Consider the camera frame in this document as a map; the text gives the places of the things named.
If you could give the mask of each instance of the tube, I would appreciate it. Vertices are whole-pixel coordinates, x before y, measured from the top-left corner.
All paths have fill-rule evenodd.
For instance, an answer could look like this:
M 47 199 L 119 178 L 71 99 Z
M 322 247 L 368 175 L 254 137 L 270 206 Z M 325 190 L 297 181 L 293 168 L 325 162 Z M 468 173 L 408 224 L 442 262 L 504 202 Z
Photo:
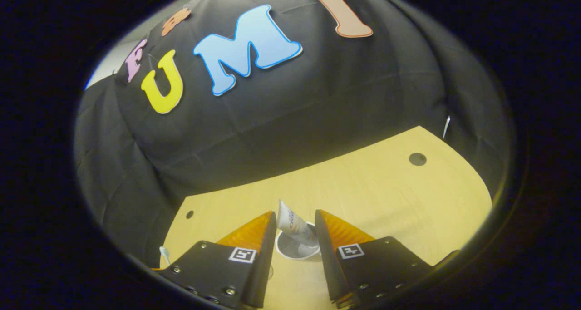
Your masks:
M 278 229 L 282 230 L 293 240 L 309 248 L 319 245 L 313 230 L 305 221 L 296 215 L 282 200 L 278 200 Z

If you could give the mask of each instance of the yellow letter u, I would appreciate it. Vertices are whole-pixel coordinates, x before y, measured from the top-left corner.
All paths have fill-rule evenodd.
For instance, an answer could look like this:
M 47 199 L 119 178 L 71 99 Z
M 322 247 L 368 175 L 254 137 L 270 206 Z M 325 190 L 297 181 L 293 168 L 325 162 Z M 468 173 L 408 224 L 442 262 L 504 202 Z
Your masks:
M 170 82 L 170 93 L 166 97 L 159 92 L 158 85 L 155 83 L 155 71 L 149 72 L 143 82 L 141 82 L 141 89 L 145 91 L 149 103 L 154 111 L 158 113 L 168 113 L 174 109 L 180 102 L 183 93 L 183 82 L 181 80 L 180 72 L 174 62 L 175 50 L 170 50 L 159 60 L 158 68 L 163 68 L 166 72 L 168 81 Z

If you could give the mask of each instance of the light wood tabletop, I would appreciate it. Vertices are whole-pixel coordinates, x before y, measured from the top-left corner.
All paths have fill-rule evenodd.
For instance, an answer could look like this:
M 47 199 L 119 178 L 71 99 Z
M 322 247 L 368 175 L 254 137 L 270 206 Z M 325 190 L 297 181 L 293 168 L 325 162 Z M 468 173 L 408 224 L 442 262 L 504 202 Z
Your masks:
M 412 153 L 426 163 L 413 165 Z M 392 236 L 430 265 L 462 248 L 492 208 L 477 172 L 424 128 L 411 130 L 294 172 L 190 196 L 183 201 L 164 246 L 177 260 L 199 240 L 216 242 L 278 200 L 305 221 L 328 211 L 375 238 Z M 186 215 L 193 211 L 189 219 Z M 161 256 L 162 268 L 167 266 Z M 320 261 L 272 254 L 264 309 L 334 309 Z

